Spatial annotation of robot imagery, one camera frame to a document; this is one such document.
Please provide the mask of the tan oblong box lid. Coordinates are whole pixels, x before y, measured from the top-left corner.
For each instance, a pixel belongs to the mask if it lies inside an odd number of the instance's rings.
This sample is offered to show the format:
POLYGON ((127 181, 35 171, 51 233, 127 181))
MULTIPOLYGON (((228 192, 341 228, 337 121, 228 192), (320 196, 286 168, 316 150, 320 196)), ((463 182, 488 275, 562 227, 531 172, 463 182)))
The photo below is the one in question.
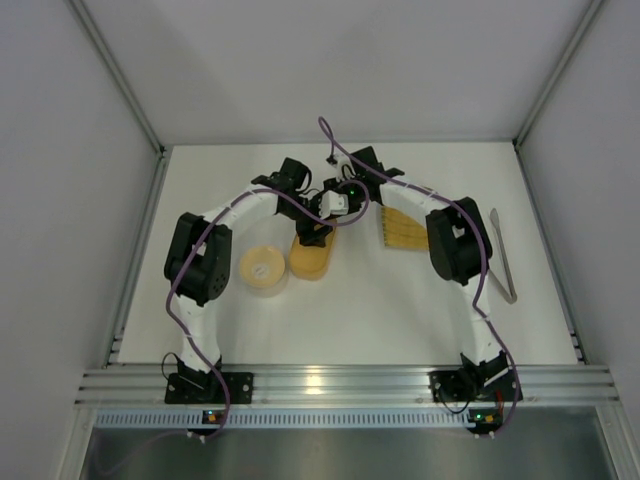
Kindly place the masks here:
POLYGON ((298 237, 296 235, 294 237, 294 240, 292 242, 292 245, 289 251, 289 257, 288 257, 289 269, 290 269, 290 263, 292 261, 300 262, 302 259, 305 259, 306 261, 310 261, 311 259, 313 259, 315 262, 327 261, 329 263, 331 258, 331 253, 333 251, 336 233, 337 231, 334 230, 334 232, 331 233, 326 238, 325 247, 303 247, 299 243, 298 237))

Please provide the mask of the round tan bowl lid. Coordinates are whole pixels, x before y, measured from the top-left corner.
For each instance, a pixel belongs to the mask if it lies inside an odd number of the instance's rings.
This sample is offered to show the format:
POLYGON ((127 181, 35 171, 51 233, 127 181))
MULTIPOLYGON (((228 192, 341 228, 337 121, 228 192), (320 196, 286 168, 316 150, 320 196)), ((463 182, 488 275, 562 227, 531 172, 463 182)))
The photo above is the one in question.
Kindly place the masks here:
POLYGON ((286 273, 284 255, 274 246, 253 247, 242 256, 239 272, 246 284, 250 278, 278 278, 286 273))

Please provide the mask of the metal tongs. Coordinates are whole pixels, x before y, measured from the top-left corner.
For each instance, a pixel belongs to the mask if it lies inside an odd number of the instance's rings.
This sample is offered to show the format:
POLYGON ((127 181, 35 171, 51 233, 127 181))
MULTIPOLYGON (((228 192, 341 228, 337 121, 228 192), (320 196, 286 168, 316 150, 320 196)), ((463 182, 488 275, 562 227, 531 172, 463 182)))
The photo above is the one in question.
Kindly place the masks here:
POLYGON ((505 302, 509 305, 513 305, 517 302, 518 295, 516 292, 513 275, 510 268, 509 259, 505 249, 505 243, 504 243, 504 239, 501 231, 500 216, 496 208, 491 209, 489 214, 489 219, 490 219, 490 222, 495 234, 495 238, 497 241, 498 257, 500 259, 500 263, 504 271, 504 282, 501 281, 501 279, 497 276, 497 274, 493 270, 489 272, 489 277, 493 285, 499 292, 499 294, 505 300, 505 302))

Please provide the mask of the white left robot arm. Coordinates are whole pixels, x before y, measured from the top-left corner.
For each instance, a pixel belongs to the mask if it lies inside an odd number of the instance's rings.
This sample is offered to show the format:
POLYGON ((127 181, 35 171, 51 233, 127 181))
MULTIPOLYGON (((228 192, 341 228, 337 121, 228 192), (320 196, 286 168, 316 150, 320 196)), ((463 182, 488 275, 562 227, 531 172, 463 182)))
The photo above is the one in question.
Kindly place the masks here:
POLYGON ((317 279, 328 267, 336 221, 358 199, 342 178, 310 185, 310 169, 286 158, 280 169, 255 177, 235 199, 205 214, 186 212, 177 220, 163 274, 170 283, 166 310, 183 333, 173 389, 211 397, 223 389, 222 354, 211 310, 224 293, 232 266, 235 237, 257 222, 280 215, 295 227, 287 265, 300 278, 317 279))

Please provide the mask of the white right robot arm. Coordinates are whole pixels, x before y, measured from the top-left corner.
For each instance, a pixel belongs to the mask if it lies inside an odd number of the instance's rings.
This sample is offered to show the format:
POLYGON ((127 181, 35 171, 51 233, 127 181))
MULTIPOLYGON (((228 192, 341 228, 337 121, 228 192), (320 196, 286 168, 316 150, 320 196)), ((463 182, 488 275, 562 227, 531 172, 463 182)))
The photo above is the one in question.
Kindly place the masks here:
POLYGON ((371 147, 350 153, 334 142, 327 162, 336 169, 337 179, 327 181, 325 189, 343 190, 351 206, 358 197, 368 198, 424 222, 431 264, 452 284, 458 308, 453 318, 461 336, 462 366, 456 380, 463 398, 475 400, 489 391, 519 400, 515 360, 490 319, 485 286, 493 248, 475 200, 450 200, 412 183, 403 171, 385 168, 371 147))

